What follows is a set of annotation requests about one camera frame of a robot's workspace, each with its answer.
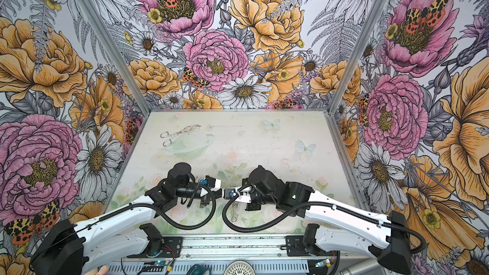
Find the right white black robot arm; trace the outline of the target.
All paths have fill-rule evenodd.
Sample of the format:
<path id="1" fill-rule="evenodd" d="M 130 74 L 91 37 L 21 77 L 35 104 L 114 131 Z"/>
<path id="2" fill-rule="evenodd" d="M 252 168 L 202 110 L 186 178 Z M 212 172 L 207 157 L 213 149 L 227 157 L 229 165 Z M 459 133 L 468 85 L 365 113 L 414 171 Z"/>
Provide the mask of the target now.
<path id="1" fill-rule="evenodd" d="M 224 223 L 235 232 L 251 234 L 278 225 L 288 216 L 309 220 L 303 244 L 310 255 L 320 252 L 359 252 L 372 257 L 389 271 L 411 274 L 410 234 L 403 214 L 361 210 L 336 201 L 299 182 L 283 182 L 271 171 L 258 166 L 241 187 L 225 188 L 227 208 L 245 203 L 248 211 L 273 205 L 282 214 L 257 227 L 238 227 L 222 213 Z"/>

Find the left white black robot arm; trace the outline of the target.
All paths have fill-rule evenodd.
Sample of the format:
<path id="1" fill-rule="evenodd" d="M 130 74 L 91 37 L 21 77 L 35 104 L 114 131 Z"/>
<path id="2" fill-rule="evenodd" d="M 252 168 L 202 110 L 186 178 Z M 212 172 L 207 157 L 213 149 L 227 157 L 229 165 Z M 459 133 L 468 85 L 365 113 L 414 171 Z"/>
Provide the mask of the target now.
<path id="1" fill-rule="evenodd" d="M 157 186 L 122 207 L 76 223 L 57 222 L 31 257 L 29 268 L 35 274 L 85 274 L 131 255 L 158 256 L 164 242 L 151 220 L 161 217 L 179 230 L 200 229 L 213 218 L 221 195 L 221 180 L 206 176 L 197 181 L 189 164 L 178 163 Z M 167 214 L 178 201 L 192 206 L 194 200 L 211 206 L 200 223 L 184 225 Z"/>

